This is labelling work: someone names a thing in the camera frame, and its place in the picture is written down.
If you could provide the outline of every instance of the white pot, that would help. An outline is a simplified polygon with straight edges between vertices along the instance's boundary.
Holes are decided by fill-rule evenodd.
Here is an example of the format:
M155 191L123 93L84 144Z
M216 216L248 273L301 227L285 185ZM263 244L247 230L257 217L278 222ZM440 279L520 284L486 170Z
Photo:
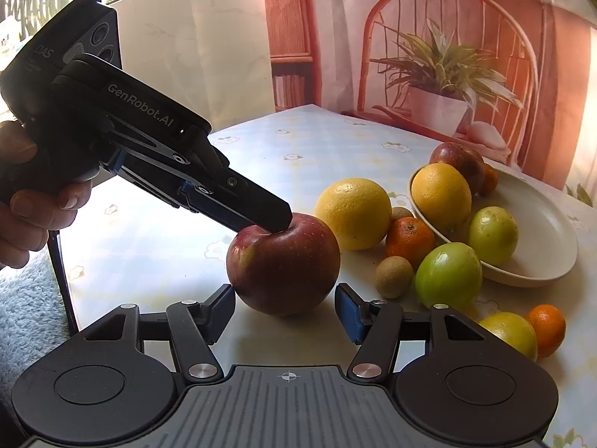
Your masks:
M468 108L466 101L417 88L408 89L407 102L414 123L447 136L454 136Z

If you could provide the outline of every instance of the white bowl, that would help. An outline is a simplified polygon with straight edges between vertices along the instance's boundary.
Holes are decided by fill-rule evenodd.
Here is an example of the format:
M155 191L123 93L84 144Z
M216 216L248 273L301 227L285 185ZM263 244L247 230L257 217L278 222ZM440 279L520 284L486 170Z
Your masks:
M471 217L483 207L496 205L511 213L519 231L518 246L512 258L500 267L483 261L483 276L498 283L518 287L538 287L567 274L578 255L578 241L566 215L545 195L523 180L496 169L498 186L488 197L473 197ZM416 217L423 220L443 242L466 242L468 224L450 237L444 236L417 208L408 194Z

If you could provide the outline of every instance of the chair backrest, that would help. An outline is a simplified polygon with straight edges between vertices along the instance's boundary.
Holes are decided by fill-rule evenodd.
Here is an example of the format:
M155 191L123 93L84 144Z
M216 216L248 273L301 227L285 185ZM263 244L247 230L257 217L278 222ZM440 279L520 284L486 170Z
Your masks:
M506 76L505 86L516 94L522 108L498 100L496 112L480 104L474 119L494 125L516 160L537 91L537 59L520 25L493 0L379 0L365 23L357 110L375 104L399 107L404 102L405 92L399 95L398 86L387 89L390 73L371 59L404 55L398 47L398 32L429 41L427 18L445 34L454 32L454 43L488 50L496 57L494 68Z

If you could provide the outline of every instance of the hand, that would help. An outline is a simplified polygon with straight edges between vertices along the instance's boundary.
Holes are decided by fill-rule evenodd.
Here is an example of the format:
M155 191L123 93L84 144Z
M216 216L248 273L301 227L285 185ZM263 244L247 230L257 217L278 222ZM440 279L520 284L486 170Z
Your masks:
M18 122L0 124L0 160L25 163L37 153ZM29 261L29 251L40 251L48 240L48 230L68 227L77 209L89 200L91 182L73 183L52 197L36 190L19 190L10 204L0 202L0 263L20 268Z

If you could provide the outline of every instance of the white floral tablecloth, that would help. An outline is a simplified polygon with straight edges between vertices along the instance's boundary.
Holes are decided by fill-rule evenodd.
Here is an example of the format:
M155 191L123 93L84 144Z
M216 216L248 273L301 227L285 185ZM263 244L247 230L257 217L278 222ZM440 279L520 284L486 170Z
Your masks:
M332 182L365 177L389 193L392 205L410 206L410 175L424 165L434 140L396 128L340 116L315 106L256 119L211 137L231 168L287 200L294 211L312 213ZM577 264L564 278L537 289L485 281L476 314L526 314L540 303L566 316L562 347L540 361L556 380L560 400L545 442L554 448L597 446L597 213L584 203L533 178L520 176L568 215L580 245ZM225 257L234 233L205 216L173 209L115 178L97 186L75 224L61 234L76 317L81 328L117 305L134 302L142 312L205 300L227 283ZM343 251L338 281L364 299L377 297L371 284L383 245ZM413 292L406 310L419 305ZM339 364L346 369L356 347L334 314L332 295L311 314L278 319L237 311L213 351L225 371L232 364ZM147 352L171 365L167 345ZM420 343L401 347L396 369L422 354Z

